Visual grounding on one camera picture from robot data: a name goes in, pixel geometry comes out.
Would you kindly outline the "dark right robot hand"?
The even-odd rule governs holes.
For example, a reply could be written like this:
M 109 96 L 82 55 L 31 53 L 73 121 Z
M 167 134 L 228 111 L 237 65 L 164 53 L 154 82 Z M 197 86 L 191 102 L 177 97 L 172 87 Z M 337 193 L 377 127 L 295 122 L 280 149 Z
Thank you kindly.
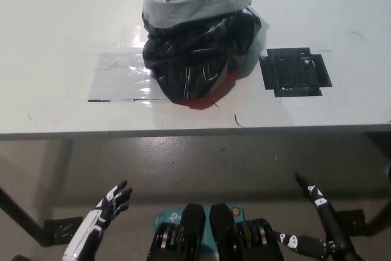
M 295 235 L 274 231 L 274 238 L 291 251 L 317 260 L 363 261 L 354 245 L 337 221 L 336 211 L 319 187 L 302 172 L 294 173 L 295 179 L 305 196 L 314 205 L 324 231 L 326 240 L 308 235 Z

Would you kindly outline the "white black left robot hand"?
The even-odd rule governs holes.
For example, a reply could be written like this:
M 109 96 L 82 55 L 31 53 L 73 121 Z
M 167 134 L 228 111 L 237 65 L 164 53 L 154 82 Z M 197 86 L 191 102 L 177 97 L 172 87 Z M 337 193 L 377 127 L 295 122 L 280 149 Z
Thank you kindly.
M 129 208 L 129 201 L 133 189 L 127 186 L 124 180 L 115 185 L 95 206 L 88 212 L 69 242 L 63 260 L 94 260 L 105 230 L 121 212 Z

